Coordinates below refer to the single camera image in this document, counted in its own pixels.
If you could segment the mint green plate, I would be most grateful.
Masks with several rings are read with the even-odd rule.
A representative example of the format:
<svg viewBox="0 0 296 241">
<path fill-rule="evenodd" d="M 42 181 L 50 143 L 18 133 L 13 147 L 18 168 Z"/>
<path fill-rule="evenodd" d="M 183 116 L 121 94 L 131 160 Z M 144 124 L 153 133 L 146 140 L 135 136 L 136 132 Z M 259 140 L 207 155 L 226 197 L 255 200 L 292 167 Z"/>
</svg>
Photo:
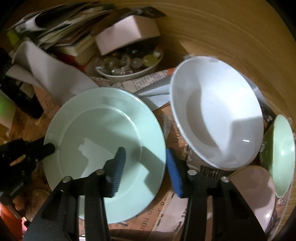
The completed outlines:
<svg viewBox="0 0 296 241">
<path fill-rule="evenodd" d="M 99 87 L 71 98 L 53 117 L 45 142 L 56 148 L 43 161 L 51 188 L 65 176 L 89 176 L 112 159 L 119 147 L 125 148 L 119 190 L 105 200 L 109 223 L 144 211 L 162 184 L 166 165 L 162 129 L 150 108 L 125 90 Z"/>
</svg>

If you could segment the large white bowl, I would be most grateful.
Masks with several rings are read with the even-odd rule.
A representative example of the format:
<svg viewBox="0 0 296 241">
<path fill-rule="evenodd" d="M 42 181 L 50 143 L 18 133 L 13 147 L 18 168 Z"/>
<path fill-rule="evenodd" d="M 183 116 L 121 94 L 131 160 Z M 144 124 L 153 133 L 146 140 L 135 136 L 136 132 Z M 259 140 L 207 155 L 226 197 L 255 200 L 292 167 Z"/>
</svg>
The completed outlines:
<svg viewBox="0 0 296 241">
<path fill-rule="evenodd" d="M 231 171 L 255 159 L 263 140 L 261 108 L 229 64 L 208 56 L 184 60 L 171 76 L 170 103 L 183 138 L 209 165 Z"/>
</svg>

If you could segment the pink beige bowl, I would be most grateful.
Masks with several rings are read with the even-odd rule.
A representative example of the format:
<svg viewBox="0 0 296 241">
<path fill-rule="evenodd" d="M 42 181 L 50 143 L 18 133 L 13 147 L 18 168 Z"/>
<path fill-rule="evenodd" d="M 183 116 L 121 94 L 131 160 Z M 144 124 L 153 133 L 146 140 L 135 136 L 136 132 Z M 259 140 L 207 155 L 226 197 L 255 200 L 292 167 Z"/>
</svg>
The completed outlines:
<svg viewBox="0 0 296 241">
<path fill-rule="evenodd" d="M 269 172 L 261 166 L 243 167 L 229 176 L 223 175 L 222 182 L 231 182 L 241 194 L 244 202 L 230 199 L 230 211 L 241 214 L 247 204 L 264 232 L 267 231 L 275 207 L 275 185 Z"/>
</svg>

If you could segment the small green bowl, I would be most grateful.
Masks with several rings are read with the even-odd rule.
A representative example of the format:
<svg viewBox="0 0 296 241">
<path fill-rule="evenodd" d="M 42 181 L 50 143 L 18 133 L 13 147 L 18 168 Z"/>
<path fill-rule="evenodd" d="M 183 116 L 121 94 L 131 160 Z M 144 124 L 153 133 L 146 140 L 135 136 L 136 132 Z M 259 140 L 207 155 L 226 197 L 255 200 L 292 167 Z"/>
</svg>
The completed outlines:
<svg viewBox="0 0 296 241">
<path fill-rule="evenodd" d="M 276 196 L 281 198 L 287 193 L 295 171 L 295 140 L 283 115 L 275 118 L 263 137 L 263 145 L 259 154 L 261 166 L 272 176 Z"/>
</svg>

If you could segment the vintage newspaper mat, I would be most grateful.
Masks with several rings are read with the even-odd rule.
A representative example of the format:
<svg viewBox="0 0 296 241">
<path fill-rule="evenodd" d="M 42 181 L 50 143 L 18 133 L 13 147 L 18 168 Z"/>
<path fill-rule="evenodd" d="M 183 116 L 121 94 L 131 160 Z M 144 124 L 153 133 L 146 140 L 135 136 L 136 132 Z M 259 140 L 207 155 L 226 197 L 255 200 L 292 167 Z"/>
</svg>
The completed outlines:
<svg viewBox="0 0 296 241">
<path fill-rule="evenodd" d="M 173 69 L 167 69 L 145 77 L 119 83 L 95 76 L 92 77 L 92 80 L 99 86 L 119 87 L 128 91 L 134 91 L 136 85 L 144 88 L 172 73 Z M 177 126 L 173 123 L 170 107 L 167 104 L 163 105 L 157 110 L 157 116 L 161 119 L 162 127 L 166 129 L 165 137 L 170 146 L 177 148 L 178 154 L 188 163 L 189 167 L 195 169 L 202 167 L 203 170 L 209 172 L 210 167 L 193 153 L 179 134 Z M 158 196 L 142 214 L 124 221 L 122 224 L 111 225 L 114 235 L 117 238 L 126 236 L 134 240 L 143 240 L 144 238 L 154 240 L 157 238 L 157 232 L 159 232 L 160 236 L 167 240 L 178 240 L 183 229 L 187 202 L 184 199 L 173 196 L 169 186 L 168 182 L 162 185 Z M 291 192 L 292 190 L 289 189 L 283 197 L 275 199 L 275 210 L 267 229 L 268 240 L 272 240 L 287 221 L 287 216 L 290 214 L 289 202 Z"/>
</svg>

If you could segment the white paper sheet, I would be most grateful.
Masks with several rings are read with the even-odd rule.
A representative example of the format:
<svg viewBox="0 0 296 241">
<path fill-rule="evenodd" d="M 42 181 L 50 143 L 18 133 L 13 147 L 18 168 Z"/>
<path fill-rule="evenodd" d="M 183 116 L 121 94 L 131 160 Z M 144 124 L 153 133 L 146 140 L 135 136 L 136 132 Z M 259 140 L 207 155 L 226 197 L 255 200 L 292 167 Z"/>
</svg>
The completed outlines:
<svg viewBox="0 0 296 241">
<path fill-rule="evenodd" d="M 46 90 L 59 106 L 81 92 L 98 87 L 86 74 L 55 59 L 31 41 L 20 44 L 6 75 Z"/>
</svg>

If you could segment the small bowl of trinkets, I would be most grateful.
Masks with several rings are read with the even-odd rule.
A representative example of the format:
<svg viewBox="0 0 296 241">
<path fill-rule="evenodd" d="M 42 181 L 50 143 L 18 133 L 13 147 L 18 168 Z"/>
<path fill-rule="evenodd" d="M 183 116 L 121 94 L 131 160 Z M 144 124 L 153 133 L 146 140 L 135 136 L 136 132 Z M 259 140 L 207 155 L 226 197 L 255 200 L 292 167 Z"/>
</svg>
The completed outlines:
<svg viewBox="0 0 296 241">
<path fill-rule="evenodd" d="M 154 73 L 163 56 L 163 51 L 158 47 L 147 54 L 136 50 L 122 55 L 115 52 L 104 58 L 97 58 L 94 69 L 111 82 L 124 82 Z"/>
</svg>

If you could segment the stack of books and magazines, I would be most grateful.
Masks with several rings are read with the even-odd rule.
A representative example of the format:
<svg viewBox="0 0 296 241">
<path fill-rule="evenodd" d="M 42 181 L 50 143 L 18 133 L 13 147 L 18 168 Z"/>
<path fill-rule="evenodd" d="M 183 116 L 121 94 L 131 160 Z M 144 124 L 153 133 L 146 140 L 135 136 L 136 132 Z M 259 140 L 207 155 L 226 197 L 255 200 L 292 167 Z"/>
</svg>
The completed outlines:
<svg viewBox="0 0 296 241">
<path fill-rule="evenodd" d="M 6 35 L 13 46 L 27 37 L 46 50 L 70 32 L 91 22 L 96 23 L 114 10 L 114 4 L 100 1 L 61 4 L 27 14 L 9 27 Z"/>
</svg>

